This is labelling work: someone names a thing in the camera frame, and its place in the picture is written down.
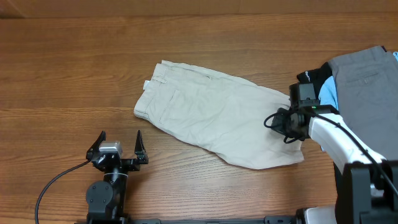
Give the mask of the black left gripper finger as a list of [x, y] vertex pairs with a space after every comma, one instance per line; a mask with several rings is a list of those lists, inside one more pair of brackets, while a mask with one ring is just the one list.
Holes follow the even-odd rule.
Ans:
[[93, 143], [93, 145], [86, 152], [86, 159], [92, 161], [94, 156], [99, 153], [100, 145], [103, 141], [106, 140], [106, 132], [102, 131], [98, 136], [97, 140]]
[[134, 148], [134, 153], [137, 156], [137, 160], [146, 160], [147, 159], [147, 153], [144, 147], [144, 142], [142, 139], [142, 133], [140, 130], [137, 132], [137, 138], [136, 138], [136, 145]]

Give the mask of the beige khaki shorts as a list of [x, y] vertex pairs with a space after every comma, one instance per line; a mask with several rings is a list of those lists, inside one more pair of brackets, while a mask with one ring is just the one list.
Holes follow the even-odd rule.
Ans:
[[249, 169], [304, 160], [300, 141], [264, 126], [289, 97], [277, 90], [209, 68], [162, 61], [144, 84], [134, 114], [180, 141]]

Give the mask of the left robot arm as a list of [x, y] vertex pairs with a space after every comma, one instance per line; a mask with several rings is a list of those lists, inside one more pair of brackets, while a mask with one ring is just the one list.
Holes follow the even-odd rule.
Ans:
[[87, 223], [131, 223], [131, 218], [124, 212], [129, 173], [139, 171], [141, 165], [149, 163], [140, 131], [134, 148], [136, 156], [123, 159], [122, 153], [121, 143], [107, 141], [104, 131], [88, 149], [86, 158], [104, 175], [103, 180], [94, 182], [86, 191]]

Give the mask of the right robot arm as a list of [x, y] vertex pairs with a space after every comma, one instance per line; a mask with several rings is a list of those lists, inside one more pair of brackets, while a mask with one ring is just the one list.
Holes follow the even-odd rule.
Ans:
[[397, 161], [365, 145], [334, 107], [279, 108], [264, 126], [286, 144], [312, 139], [336, 167], [336, 203], [298, 210], [296, 223], [397, 223]]

